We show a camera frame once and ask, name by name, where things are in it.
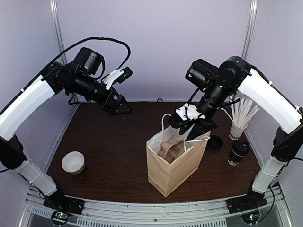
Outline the cardboard cup carrier tray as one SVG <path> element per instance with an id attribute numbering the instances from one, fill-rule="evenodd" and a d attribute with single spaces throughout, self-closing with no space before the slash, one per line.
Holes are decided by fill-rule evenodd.
<path id="1" fill-rule="evenodd" d="M 160 145 L 158 155 L 168 163 L 172 163 L 180 155 L 184 147 L 183 140 L 169 139 Z"/>

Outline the brown paper takeout bag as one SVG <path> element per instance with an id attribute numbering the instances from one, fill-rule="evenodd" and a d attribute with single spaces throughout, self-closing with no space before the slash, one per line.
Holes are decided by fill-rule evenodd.
<path id="1" fill-rule="evenodd" d="M 164 127 L 164 118 L 170 116 L 166 113 L 161 119 L 161 131 L 153 135 L 146 142 L 148 181 L 164 196 L 169 196 L 185 180 L 187 180 L 199 167 L 210 139 L 210 132 L 186 141 L 187 135 L 179 135 L 179 130 L 171 126 Z M 168 163 L 158 155 L 160 145 L 169 139 L 183 140 L 184 147 L 172 163 Z"/>

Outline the black paper coffee cup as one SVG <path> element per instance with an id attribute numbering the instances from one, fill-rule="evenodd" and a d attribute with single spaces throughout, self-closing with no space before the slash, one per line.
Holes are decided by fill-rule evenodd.
<path id="1" fill-rule="evenodd" d="M 246 156 L 246 155 L 238 155 L 236 154 L 232 148 L 231 148 L 231 151 L 229 153 L 229 156 L 228 156 L 228 163 L 232 166 L 236 166 L 238 163 L 240 163 L 243 158 Z"/>

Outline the black plastic cup lid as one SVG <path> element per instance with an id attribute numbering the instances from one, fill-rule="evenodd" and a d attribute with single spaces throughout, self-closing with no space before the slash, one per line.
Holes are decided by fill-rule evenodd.
<path id="1" fill-rule="evenodd" d="M 232 145 L 232 150 L 238 155 L 246 155 L 248 154 L 250 147 L 247 141 L 236 140 Z"/>

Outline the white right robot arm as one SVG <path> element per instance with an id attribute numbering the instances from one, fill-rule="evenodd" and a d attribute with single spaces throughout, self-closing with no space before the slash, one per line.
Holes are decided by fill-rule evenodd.
<path id="1" fill-rule="evenodd" d="M 188 100 L 170 118 L 170 125 L 179 128 L 180 134 L 190 132 L 188 140 L 215 129 L 217 124 L 212 117 L 237 92 L 256 102 L 279 124 L 271 154 L 243 197 L 243 205 L 254 208 L 303 144 L 302 108 L 290 102 L 261 71 L 239 56 L 228 58 L 219 67 L 198 59 L 185 78 L 204 93 L 197 104 Z"/>

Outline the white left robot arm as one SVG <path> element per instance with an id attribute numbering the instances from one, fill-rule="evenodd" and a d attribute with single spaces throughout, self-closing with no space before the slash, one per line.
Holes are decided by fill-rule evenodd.
<path id="1" fill-rule="evenodd" d="M 94 77 L 98 68 L 105 66 L 102 55 L 82 47 L 73 61 L 65 65 L 53 61 L 37 76 L 30 85 L 21 91 L 0 113 L 0 161 L 9 170 L 15 170 L 30 184 L 40 190 L 45 200 L 58 210 L 68 206 L 65 193 L 49 175 L 41 171 L 24 154 L 23 146 L 16 131 L 23 122 L 44 102 L 65 90 L 66 94 L 75 93 L 86 101 L 94 101 L 108 115 L 127 114 L 132 110 L 121 110 L 127 105 L 126 99 L 114 88 L 131 77 L 129 67 L 112 71 L 105 77 Z"/>

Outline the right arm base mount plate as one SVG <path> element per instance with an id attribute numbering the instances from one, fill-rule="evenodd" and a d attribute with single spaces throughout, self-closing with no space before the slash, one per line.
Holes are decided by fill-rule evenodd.
<path id="1" fill-rule="evenodd" d="M 226 200 L 227 208 L 230 214 L 257 209 L 260 206 L 267 205 L 264 195 L 244 195 Z"/>

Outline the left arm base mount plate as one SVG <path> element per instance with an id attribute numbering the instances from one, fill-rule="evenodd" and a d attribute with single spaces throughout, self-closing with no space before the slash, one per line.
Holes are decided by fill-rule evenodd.
<path id="1" fill-rule="evenodd" d="M 82 214 L 85 201 L 72 197 L 64 196 L 62 200 L 45 197 L 43 205 L 55 210 L 63 211 L 68 214 Z"/>

